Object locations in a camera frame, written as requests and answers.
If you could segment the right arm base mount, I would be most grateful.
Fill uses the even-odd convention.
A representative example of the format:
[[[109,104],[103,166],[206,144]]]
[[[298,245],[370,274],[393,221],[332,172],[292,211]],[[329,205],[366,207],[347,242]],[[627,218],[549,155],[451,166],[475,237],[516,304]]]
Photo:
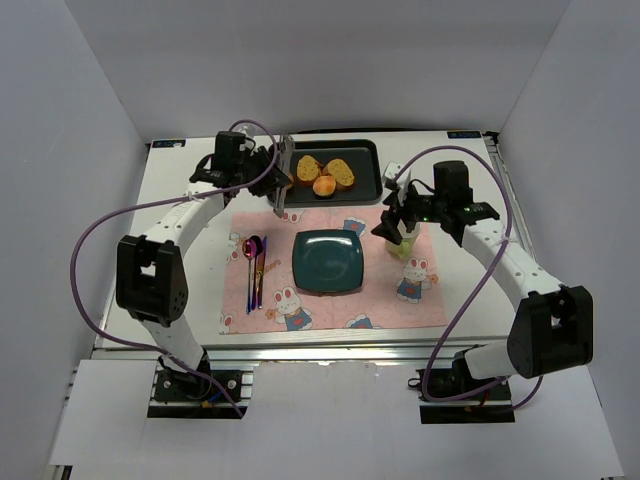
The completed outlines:
[[[437,402],[428,400],[422,391],[424,369],[408,379],[407,387],[418,395],[420,421],[423,425],[507,424],[515,422],[511,390],[506,381],[475,395],[466,390],[485,387],[490,380],[464,383],[452,369],[433,369],[427,390]]]

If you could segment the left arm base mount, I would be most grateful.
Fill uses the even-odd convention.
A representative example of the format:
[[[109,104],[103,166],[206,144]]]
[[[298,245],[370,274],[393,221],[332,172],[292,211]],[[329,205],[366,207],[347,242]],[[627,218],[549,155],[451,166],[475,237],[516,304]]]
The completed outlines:
[[[212,376],[225,389],[238,409],[245,413],[250,400],[253,374],[242,370],[213,370]],[[157,369],[147,417],[151,419],[239,420],[240,416],[221,389],[205,380],[185,382],[168,370]]]

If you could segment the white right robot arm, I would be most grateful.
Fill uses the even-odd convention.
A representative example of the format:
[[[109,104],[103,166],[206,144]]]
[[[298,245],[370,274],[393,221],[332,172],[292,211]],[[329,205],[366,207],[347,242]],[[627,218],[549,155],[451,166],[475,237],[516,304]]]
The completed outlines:
[[[384,183],[390,195],[372,233],[399,243],[402,227],[438,224],[480,262],[515,310],[507,339],[462,352],[454,362],[465,386],[519,375],[526,379],[586,365],[593,359],[593,298],[583,286],[569,287],[546,272],[518,244],[506,238],[506,226],[486,202],[476,202],[469,171],[461,161],[438,162],[434,187],[421,194],[411,172],[389,164]]]

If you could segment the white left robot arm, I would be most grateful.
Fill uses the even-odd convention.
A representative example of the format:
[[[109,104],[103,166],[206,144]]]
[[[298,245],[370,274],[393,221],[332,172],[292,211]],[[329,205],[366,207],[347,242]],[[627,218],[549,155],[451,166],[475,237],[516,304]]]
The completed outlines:
[[[274,197],[281,213],[293,150],[289,135],[266,149],[241,132],[218,133],[213,152],[190,176],[182,201],[146,232],[126,235],[118,244],[116,303],[149,332],[162,351],[164,372],[189,396],[208,391],[210,368],[184,315],[189,291],[183,257],[242,188],[257,197]]]

